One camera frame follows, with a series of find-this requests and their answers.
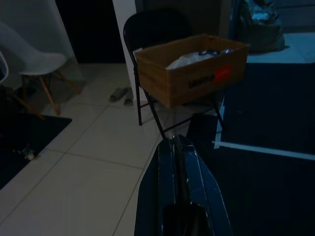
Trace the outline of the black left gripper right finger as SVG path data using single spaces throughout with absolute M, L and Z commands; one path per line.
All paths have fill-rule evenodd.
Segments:
M 190 140 L 173 137 L 178 203 L 184 236 L 230 236 L 232 229 L 219 185 Z

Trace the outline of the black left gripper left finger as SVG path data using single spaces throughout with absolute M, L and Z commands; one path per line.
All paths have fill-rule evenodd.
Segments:
M 161 141 L 140 183 L 135 236 L 181 235 L 174 157 L 174 141 Z

